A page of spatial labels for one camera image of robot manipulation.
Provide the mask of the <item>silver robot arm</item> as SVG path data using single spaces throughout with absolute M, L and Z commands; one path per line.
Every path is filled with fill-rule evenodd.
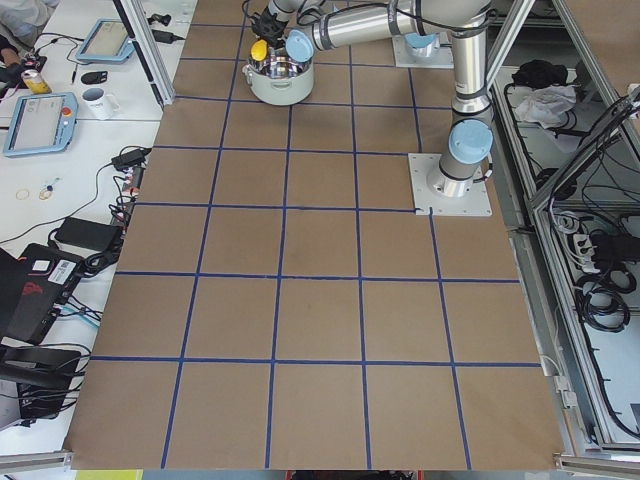
M 409 55 L 417 58 L 429 58 L 435 55 L 440 48 L 440 35 L 438 33 L 420 35 L 409 33 L 404 36 L 405 47 Z
M 329 9 L 323 1 L 270 1 L 247 15 L 257 39 L 299 63 L 341 47 L 445 33 L 452 56 L 452 124 L 445 152 L 426 176 L 431 191 L 461 198 L 493 143 L 487 93 L 488 1 L 367 1 Z

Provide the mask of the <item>person hand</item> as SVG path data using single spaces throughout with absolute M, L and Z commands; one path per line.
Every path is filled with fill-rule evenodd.
M 6 68 L 11 66 L 21 65 L 21 59 L 18 52 L 14 49 L 13 46 L 4 46 L 1 48 L 1 59 Z

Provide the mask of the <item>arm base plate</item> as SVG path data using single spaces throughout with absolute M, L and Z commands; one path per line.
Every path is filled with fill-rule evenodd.
M 406 36 L 392 38 L 395 66 L 402 68 L 446 69 L 453 68 L 451 40 L 445 32 L 431 37 L 431 42 L 407 39 Z
M 482 166 L 466 180 L 452 180 L 440 170 L 440 154 L 410 153 L 409 173 L 416 215 L 490 217 L 492 208 Z

